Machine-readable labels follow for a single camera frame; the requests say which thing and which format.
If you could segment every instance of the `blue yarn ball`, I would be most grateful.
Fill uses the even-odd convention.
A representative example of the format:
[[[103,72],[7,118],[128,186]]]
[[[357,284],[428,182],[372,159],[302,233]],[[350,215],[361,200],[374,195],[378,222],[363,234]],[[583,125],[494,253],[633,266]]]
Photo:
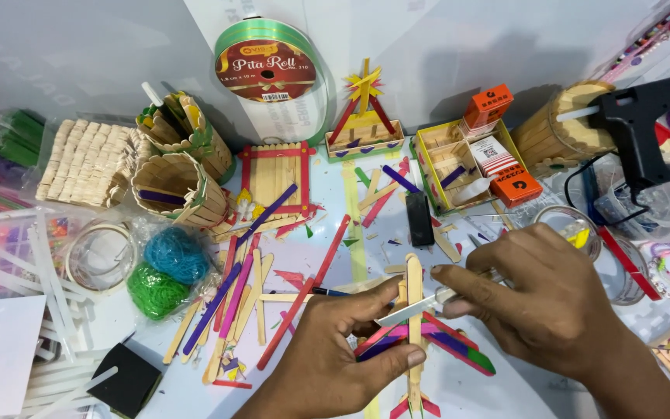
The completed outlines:
[[[144,259],[177,282],[193,285],[209,271],[209,261],[198,242],[179,227],[170,227],[152,237]]]

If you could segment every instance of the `fingernail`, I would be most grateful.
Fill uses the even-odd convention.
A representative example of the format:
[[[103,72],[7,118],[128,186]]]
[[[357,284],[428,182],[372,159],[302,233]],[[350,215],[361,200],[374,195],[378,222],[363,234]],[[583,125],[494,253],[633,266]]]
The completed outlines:
[[[452,301],[444,306],[444,317],[446,319],[456,319],[472,310],[472,304],[467,300]]]
[[[416,350],[410,355],[407,356],[407,365],[409,367],[414,367],[416,365],[420,365],[426,360],[426,353],[423,352],[422,350]]]

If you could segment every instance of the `green yarn ball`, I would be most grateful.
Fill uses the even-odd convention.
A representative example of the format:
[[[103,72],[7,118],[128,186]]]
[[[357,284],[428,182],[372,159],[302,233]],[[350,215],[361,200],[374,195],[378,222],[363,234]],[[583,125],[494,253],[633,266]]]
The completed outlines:
[[[190,295],[187,286],[152,268],[148,262],[136,266],[126,286],[138,310],[152,320],[164,319]]]

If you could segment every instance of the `black eraser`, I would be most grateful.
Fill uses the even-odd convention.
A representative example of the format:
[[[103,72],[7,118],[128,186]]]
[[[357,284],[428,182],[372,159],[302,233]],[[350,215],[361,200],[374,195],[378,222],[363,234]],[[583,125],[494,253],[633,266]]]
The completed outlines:
[[[423,192],[412,193],[405,197],[405,205],[407,205],[407,222],[410,226],[410,241],[413,247],[434,244],[428,197]]]
[[[134,419],[154,394],[162,373],[123,344],[107,353],[92,378],[112,367],[117,367],[117,373],[87,393],[121,416]]]

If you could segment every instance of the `yarn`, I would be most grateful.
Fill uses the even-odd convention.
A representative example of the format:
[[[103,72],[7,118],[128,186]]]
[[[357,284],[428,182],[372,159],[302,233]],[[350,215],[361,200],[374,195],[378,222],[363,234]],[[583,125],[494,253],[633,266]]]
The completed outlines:
[[[193,285],[209,271],[200,245],[179,227],[170,227],[152,237],[144,249],[144,259],[159,272],[181,284]]]
[[[161,320],[190,295],[187,286],[142,262],[126,281],[128,293],[139,311],[151,320]]]

